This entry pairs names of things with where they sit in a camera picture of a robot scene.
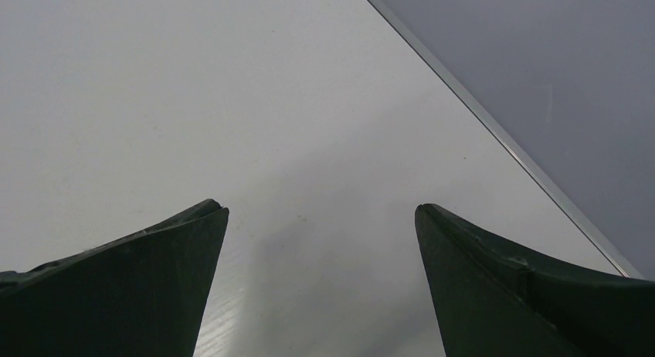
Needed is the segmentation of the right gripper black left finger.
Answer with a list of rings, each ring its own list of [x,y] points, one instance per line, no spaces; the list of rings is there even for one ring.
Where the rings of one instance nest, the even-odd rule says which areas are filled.
[[[229,210],[206,199],[160,223],[1,274],[3,356],[191,356]]]

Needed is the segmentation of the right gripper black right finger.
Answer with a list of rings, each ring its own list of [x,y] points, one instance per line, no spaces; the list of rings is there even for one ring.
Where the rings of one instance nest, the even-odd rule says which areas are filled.
[[[448,356],[652,356],[654,284],[580,267],[435,204],[416,235]]]

